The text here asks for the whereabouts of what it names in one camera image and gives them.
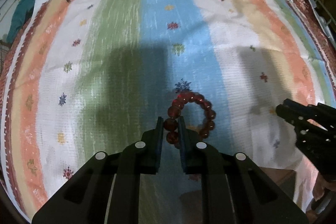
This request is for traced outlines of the right hand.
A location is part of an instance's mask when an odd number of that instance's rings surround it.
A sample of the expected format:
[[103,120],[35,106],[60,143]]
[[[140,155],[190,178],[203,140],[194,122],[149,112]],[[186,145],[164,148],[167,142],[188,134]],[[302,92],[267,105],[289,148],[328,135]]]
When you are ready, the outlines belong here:
[[319,172],[313,187],[313,199],[306,209],[306,215],[312,219],[326,214],[335,207],[335,181],[328,182]]

